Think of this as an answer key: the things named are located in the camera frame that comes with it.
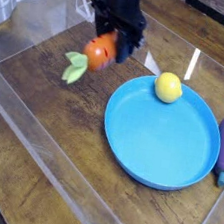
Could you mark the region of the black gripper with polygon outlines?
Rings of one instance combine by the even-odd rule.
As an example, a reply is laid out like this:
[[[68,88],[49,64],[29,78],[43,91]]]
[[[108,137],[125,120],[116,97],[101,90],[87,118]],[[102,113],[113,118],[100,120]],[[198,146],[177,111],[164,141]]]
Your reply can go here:
[[[91,0],[95,11],[97,35],[118,29],[115,61],[123,63],[142,44],[147,22],[141,0]]]

